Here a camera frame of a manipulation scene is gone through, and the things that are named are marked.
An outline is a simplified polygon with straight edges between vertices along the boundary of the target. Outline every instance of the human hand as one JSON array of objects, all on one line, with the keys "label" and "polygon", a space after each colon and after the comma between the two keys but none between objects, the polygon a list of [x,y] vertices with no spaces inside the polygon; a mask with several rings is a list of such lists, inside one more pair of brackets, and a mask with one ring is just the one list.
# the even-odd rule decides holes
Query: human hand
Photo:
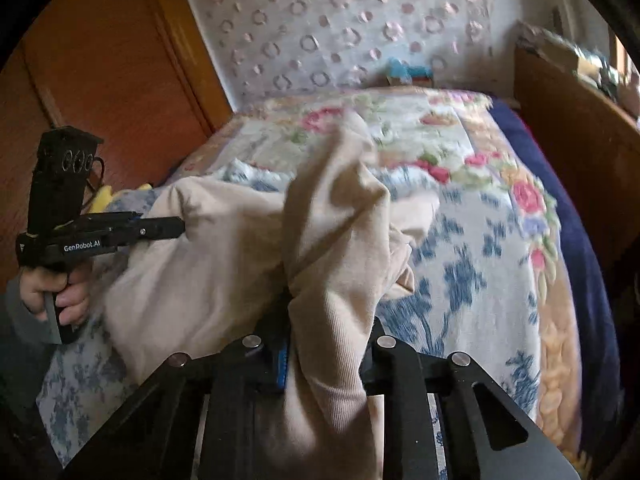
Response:
[{"label": "human hand", "polygon": [[60,325],[82,324],[88,316],[91,271],[91,260],[77,266],[69,275],[44,267],[25,267],[20,275],[20,298],[37,319],[44,321],[47,319],[44,292],[58,292],[56,307],[63,309]]}]

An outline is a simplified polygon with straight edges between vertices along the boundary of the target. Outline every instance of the gray sleeve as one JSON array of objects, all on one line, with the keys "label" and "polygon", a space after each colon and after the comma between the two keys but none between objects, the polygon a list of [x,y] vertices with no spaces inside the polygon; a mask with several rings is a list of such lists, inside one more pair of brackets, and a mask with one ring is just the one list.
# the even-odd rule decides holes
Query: gray sleeve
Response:
[{"label": "gray sleeve", "polygon": [[42,387],[55,345],[49,323],[39,321],[20,299],[19,277],[0,296],[0,400],[23,419]]}]

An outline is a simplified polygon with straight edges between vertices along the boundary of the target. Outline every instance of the patterned wallpaper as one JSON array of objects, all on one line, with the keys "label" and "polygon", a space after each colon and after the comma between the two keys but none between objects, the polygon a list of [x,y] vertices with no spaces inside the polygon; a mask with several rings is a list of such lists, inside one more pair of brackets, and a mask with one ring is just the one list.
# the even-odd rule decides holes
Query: patterned wallpaper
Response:
[{"label": "patterned wallpaper", "polygon": [[190,3],[234,107],[370,86],[383,79],[390,57],[430,64],[439,86],[473,86],[496,72],[495,0]]}]

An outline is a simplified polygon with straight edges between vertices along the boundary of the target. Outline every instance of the bed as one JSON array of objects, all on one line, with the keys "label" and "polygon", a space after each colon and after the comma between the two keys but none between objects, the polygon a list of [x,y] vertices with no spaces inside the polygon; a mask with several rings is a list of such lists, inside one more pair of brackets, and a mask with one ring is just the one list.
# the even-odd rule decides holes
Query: bed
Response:
[{"label": "bed", "polygon": [[[271,99],[236,115],[167,185],[203,176],[283,192],[347,107],[369,126],[380,159],[371,171],[393,200],[440,195],[412,254],[417,293],[378,305],[385,330],[420,352],[471,354],[585,471],[619,398],[609,306],[577,213],[504,104],[411,87]],[[109,210],[143,213],[161,193],[121,192]],[[100,259],[94,295],[126,265],[126,253]],[[81,338],[56,351],[38,398],[63,464],[135,387],[98,309]]]}]

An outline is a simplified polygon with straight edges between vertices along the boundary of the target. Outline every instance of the black cable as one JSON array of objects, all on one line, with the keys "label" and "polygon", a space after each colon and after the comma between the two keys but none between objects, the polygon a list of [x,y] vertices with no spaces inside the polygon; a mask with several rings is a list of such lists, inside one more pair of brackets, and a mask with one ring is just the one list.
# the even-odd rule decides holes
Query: black cable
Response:
[{"label": "black cable", "polygon": [[87,187],[89,189],[91,189],[93,192],[92,192],[91,196],[89,197],[89,199],[84,204],[82,204],[82,211],[84,211],[85,208],[94,200],[95,196],[98,194],[98,191],[102,187],[102,180],[104,179],[104,161],[99,156],[94,156],[94,161],[92,162],[92,167],[93,167],[93,165],[95,164],[96,161],[100,162],[100,168],[101,168],[100,169],[100,179],[98,180],[98,186],[95,189],[91,185],[91,183],[89,183],[89,179],[86,180]]}]

